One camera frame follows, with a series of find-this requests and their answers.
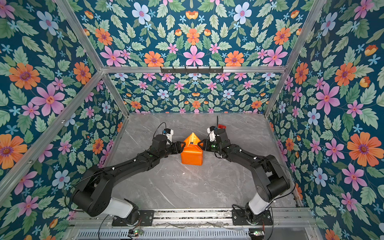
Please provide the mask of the yellow orange wrapping paper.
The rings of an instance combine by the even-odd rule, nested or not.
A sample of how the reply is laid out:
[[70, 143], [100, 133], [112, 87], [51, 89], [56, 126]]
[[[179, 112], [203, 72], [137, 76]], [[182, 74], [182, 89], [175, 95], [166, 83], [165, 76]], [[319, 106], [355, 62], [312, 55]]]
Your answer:
[[203, 165], [203, 150], [198, 146], [201, 140], [195, 133], [191, 133], [185, 140], [186, 144], [182, 153], [181, 160], [184, 165]]

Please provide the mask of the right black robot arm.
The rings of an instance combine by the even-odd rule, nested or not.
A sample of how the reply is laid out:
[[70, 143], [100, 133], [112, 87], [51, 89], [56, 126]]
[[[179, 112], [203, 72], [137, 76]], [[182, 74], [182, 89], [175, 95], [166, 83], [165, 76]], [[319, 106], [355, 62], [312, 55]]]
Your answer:
[[239, 164], [251, 172], [256, 194], [242, 209], [250, 224], [261, 220], [269, 212], [273, 201], [291, 188], [291, 181], [283, 165], [273, 155], [255, 155], [239, 145], [232, 144], [225, 129], [212, 131], [198, 146], [203, 151], [213, 152], [216, 157]]

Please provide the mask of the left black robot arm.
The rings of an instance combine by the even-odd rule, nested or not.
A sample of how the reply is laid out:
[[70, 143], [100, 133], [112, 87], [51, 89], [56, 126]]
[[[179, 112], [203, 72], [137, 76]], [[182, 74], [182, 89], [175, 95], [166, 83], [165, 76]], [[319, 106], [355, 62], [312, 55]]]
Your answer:
[[88, 169], [71, 200], [90, 217], [112, 215], [129, 226], [135, 225], [139, 221], [139, 208], [130, 200], [113, 198], [113, 188], [127, 178], [153, 169], [161, 159], [181, 154], [185, 146], [185, 142], [171, 142], [167, 136], [157, 135], [147, 150], [130, 160], [101, 169]]

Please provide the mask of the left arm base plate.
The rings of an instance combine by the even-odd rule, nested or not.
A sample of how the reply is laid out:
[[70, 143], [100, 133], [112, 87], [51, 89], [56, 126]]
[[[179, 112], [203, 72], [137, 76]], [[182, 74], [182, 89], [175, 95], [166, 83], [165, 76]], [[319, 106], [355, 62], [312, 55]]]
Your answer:
[[123, 219], [115, 216], [112, 222], [113, 227], [150, 227], [153, 224], [155, 211], [153, 210], [137, 210]]

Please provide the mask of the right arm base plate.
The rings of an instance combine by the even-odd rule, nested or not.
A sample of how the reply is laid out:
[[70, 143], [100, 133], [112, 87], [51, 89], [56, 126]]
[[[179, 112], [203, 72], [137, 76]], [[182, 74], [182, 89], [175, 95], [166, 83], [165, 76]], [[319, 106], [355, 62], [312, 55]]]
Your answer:
[[232, 205], [232, 221], [234, 226], [272, 226], [274, 223], [269, 209], [262, 210], [260, 214], [254, 214], [248, 205], [241, 207], [236, 204]]

